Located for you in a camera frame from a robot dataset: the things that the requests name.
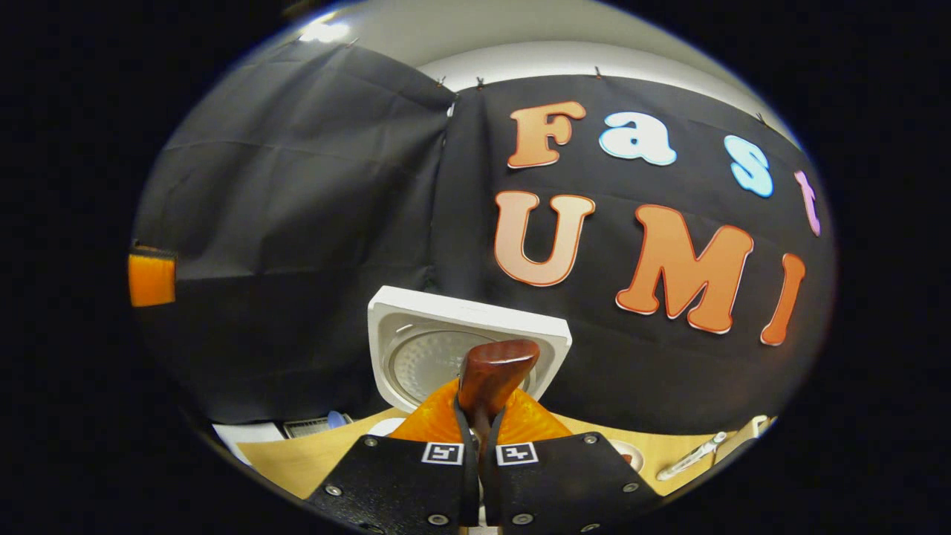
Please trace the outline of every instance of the orange object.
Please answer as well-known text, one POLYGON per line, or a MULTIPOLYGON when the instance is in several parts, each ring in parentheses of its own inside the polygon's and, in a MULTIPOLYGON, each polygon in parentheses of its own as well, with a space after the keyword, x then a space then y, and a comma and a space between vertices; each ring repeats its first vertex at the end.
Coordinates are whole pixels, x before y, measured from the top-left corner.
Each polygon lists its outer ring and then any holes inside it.
MULTIPOLYGON (((460 443, 454 411, 458 379, 441 386, 410 414, 390 438, 418 442, 460 443)), ((572 433, 545 407, 517 388, 505 403, 498 444, 516 444, 571 436, 572 433)))
POLYGON ((529 213, 538 207, 538 196, 528 191, 502 191, 495 196, 495 261, 516 281, 537 287, 556 285, 568 278, 578 254, 581 227, 594 213, 594 201, 580 195, 555 195, 550 204, 558 214, 552 255, 545 262, 525 256, 529 213))
POLYGON ((687 222, 679 211, 641 205, 634 214, 644 225, 644 244, 631 286, 618 292, 617 305, 638 314, 656 312, 660 302, 654 292, 663 274, 668 318, 680 316, 702 291, 704 296, 687 313, 687 322, 715 334, 728 332, 753 238, 740 228, 723 225, 696 256, 687 222))
POLYGON ((517 444, 570 436, 572 432, 547 408, 518 388, 505 404, 505 413, 502 414, 502 426, 498 430, 496 443, 517 444))
POLYGON ((459 434, 455 410, 458 391, 458 379, 441 386, 390 433, 390 438, 417 442, 461 443, 462 435, 459 434))
POLYGON ((175 302, 175 253, 135 247, 128 255, 128 293, 133 307, 175 302))
POLYGON ((513 111, 509 117, 516 124, 515 154, 509 156, 509 167, 533 168, 557 162, 558 151, 549 148, 549 138, 558 145, 568 143, 572 139, 568 118, 583 119, 586 114, 585 108, 574 100, 513 111))
POLYGON ((786 339, 789 316, 792 315, 792 309, 796 306, 799 285, 805 277, 805 264, 795 254, 786 253, 783 255, 783 271, 786 276, 783 279, 783 291, 779 295, 779 303, 776 304, 776 311, 773 312, 769 325, 764 327, 763 333, 760 334, 760 342, 768 346, 778 346, 786 339))

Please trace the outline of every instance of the letter s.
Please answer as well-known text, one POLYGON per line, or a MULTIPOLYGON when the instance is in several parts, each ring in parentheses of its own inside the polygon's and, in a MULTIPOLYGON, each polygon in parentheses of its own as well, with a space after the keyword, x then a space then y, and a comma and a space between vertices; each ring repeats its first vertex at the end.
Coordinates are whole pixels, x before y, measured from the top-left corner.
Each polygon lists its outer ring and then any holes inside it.
POLYGON ((735 162, 729 168, 740 188, 764 198, 772 195, 772 177, 767 170, 769 162, 760 148, 735 135, 725 137, 723 145, 735 162))

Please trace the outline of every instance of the orange letter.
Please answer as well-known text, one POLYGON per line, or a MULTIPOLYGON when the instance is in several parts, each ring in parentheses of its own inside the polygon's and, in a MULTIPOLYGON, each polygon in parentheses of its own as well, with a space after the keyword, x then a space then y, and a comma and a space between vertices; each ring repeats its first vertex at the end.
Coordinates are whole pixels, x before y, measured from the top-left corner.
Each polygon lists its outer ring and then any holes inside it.
POLYGON ((498 227, 495 229, 495 261, 510 277, 537 287, 556 285, 574 266, 585 216, 594 213, 594 201, 577 195, 556 195, 552 208, 558 213, 552 256, 542 264, 525 256, 525 231, 529 212, 538 206, 538 196, 527 191, 502 191, 495 196, 498 227))
POLYGON ((703 291, 700 304, 687 314, 687 322, 716 334, 729 331, 733 301, 747 256, 753 251, 753 239, 737 227, 724 225, 696 257, 687 222, 679 211, 643 205, 635 213, 644 225, 644 245, 631 286, 617 293, 617 305, 638 314, 656 312, 660 304, 654 290, 663 274, 667 317, 679 316, 703 291))
POLYGON ((792 309, 796 306, 799 283, 805 277, 805 264, 795 254, 786 253, 783 255, 783 271, 786 277, 783 279, 783 291, 779 294, 779 303, 776 304, 776 311, 773 312, 769 325, 763 329, 763 334, 760 334, 760 342, 768 346, 778 346, 786 339, 786 326, 789 325, 789 316, 792 315, 792 309))
POLYGON ((515 119, 515 154, 509 156, 509 167, 533 168, 558 161, 558 152, 548 148, 548 138, 558 145, 572 139, 572 119, 581 119, 587 113, 580 104, 569 101, 537 108, 518 109, 509 117, 515 119), (555 115, 551 123, 549 115, 555 115))

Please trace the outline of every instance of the white paper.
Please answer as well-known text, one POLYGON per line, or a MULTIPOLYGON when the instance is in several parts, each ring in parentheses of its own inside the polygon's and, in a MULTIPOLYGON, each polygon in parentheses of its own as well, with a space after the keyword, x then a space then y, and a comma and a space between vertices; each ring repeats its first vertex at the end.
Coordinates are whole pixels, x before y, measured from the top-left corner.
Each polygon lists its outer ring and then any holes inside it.
POLYGON ((212 424, 215 432, 221 437, 224 445, 228 447, 231 454, 241 460, 248 466, 251 462, 244 457, 244 454, 238 449, 239 442, 274 442, 284 440, 281 431, 273 423, 251 424, 248 426, 225 426, 222 424, 212 424))
POLYGON ((400 424, 405 422, 405 418, 387 418, 373 427, 370 427, 370 430, 366 432, 368 435, 376 435, 378 437, 385 437, 397 430, 400 424))

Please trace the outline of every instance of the wooden table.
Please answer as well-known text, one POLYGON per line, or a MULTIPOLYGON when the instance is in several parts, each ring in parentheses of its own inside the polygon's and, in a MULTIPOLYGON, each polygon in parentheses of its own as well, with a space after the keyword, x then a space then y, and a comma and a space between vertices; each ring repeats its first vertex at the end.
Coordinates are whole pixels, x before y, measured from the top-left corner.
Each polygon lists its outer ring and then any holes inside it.
MULTIPOLYGON (((361 435, 388 418, 405 418, 406 412, 391 408, 379 414, 296 439, 265 443, 238 443, 251 465, 265 478, 291 494, 306 499, 330 474, 340 459, 361 435)), ((573 434, 597 431, 608 439, 626 442, 644 455, 641 477, 654 492, 667 496, 713 466, 710 454, 667 481, 657 481, 661 469, 677 462, 694 448, 713 437, 709 435, 659 435, 627 431, 581 422, 558 414, 554 415, 573 434)))

